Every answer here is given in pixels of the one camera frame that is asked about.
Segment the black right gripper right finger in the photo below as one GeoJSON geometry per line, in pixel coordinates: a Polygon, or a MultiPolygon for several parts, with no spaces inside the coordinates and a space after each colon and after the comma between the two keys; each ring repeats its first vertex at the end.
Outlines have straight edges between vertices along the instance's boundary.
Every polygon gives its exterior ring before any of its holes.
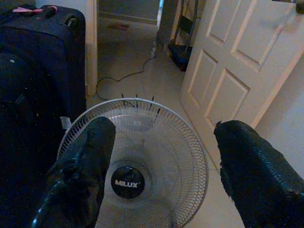
{"type": "Polygon", "coordinates": [[[302,228],[304,179],[248,124],[217,122],[220,178],[246,228],[302,228]]]}

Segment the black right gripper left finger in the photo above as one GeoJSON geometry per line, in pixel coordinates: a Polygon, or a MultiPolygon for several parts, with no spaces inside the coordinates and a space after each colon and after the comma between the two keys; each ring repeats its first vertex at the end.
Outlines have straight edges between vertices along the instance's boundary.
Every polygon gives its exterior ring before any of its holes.
{"type": "Polygon", "coordinates": [[[30,221],[32,228],[93,228],[104,198],[116,127],[104,116],[92,120],[46,174],[30,221]]]}

